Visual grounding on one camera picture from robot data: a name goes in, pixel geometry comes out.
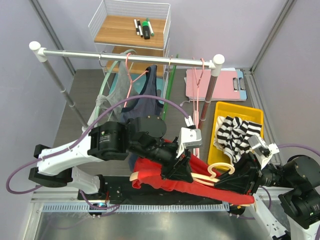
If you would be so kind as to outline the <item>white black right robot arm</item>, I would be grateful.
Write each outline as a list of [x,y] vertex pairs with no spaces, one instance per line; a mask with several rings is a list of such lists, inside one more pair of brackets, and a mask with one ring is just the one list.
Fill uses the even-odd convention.
[[285,165],[268,163],[262,166],[258,153],[245,153],[233,166],[218,177],[215,187],[226,190],[233,198],[252,196],[259,187],[286,188],[278,199],[289,221],[286,229],[266,205],[258,199],[250,211],[269,240],[318,240],[320,238],[320,166],[311,157],[298,154]]

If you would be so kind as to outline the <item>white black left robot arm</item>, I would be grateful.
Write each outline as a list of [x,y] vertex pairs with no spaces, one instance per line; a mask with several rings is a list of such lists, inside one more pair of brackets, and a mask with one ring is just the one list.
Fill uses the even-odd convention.
[[160,164],[160,177],[193,182],[190,153],[177,142],[165,142],[166,123],[158,116],[108,121],[93,128],[83,139],[56,148],[37,145],[40,161],[28,179],[47,188],[73,187],[100,200],[107,192],[100,175],[89,175],[77,166],[110,160],[123,161],[129,154]]

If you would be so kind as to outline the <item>white tank top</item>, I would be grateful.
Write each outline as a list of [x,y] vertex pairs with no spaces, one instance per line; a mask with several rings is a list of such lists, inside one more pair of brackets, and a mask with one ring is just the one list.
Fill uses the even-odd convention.
[[223,151],[226,144],[226,127],[223,125],[225,117],[218,116],[215,124],[213,145],[220,151]]

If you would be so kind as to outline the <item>red t-shirt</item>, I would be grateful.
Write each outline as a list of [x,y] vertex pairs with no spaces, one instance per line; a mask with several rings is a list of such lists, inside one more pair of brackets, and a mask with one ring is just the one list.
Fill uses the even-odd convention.
[[138,156],[130,176],[132,187],[140,189],[143,185],[149,185],[154,189],[178,191],[233,205],[255,202],[249,194],[216,188],[213,182],[209,182],[211,177],[207,172],[208,165],[190,152],[178,161],[177,149],[177,142],[168,140],[130,146],[129,152]]

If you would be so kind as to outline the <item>green plastic hanger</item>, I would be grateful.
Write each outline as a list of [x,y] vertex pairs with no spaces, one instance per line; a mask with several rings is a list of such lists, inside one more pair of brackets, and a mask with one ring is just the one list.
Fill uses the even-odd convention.
[[[176,65],[171,66],[171,63],[168,65],[168,81],[167,81],[167,88],[166,88],[166,94],[165,94],[165,99],[170,100],[171,97],[171,91],[173,87],[173,82],[175,79],[175,73],[176,73]],[[163,113],[162,113],[162,119],[166,119],[166,114],[167,114],[167,109],[168,109],[168,103],[165,102],[163,105]]]

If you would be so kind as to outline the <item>wooden hanger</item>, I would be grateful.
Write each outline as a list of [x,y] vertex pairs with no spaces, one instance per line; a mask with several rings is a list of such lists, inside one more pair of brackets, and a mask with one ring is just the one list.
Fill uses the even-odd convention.
[[179,180],[163,179],[161,177],[161,165],[146,158],[136,162],[134,172],[129,180],[132,187],[139,189],[142,184],[147,184],[154,189],[162,189],[167,192],[178,191],[200,197],[228,202],[233,205],[251,205],[255,198],[251,195],[239,194],[232,191],[217,189],[214,187],[218,173],[211,167],[204,169],[205,174],[193,173],[196,180],[191,183]]

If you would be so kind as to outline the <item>black white striped top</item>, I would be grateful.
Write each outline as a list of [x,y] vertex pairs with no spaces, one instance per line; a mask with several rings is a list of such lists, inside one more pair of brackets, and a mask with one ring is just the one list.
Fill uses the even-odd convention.
[[242,120],[237,116],[226,116],[223,125],[227,137],[223,153],[229,157],[231,164],[235,164],[240,160],[242,154],[251,150],[248,139],[252,136],[260,136],[262,125]]

